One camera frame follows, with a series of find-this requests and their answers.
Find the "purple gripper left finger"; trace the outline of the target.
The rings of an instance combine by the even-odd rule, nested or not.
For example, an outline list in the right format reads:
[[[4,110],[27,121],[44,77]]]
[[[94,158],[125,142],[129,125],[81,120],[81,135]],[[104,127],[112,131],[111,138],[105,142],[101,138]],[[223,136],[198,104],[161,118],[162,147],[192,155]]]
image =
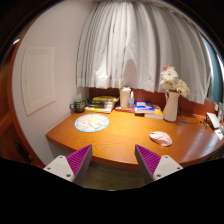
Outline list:
[[[92,145],[87,145],[68,156],[59,155],[44,170],[81,186],[92,154]]]

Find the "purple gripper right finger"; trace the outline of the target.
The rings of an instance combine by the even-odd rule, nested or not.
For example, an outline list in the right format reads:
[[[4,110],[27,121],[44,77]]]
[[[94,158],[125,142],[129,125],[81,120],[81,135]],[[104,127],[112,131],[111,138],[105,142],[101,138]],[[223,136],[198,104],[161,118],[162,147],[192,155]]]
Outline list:
[[[146,184],[182,169],[182,166],[170,156],[159,156],[140,145],[135,145],[135,157]]]

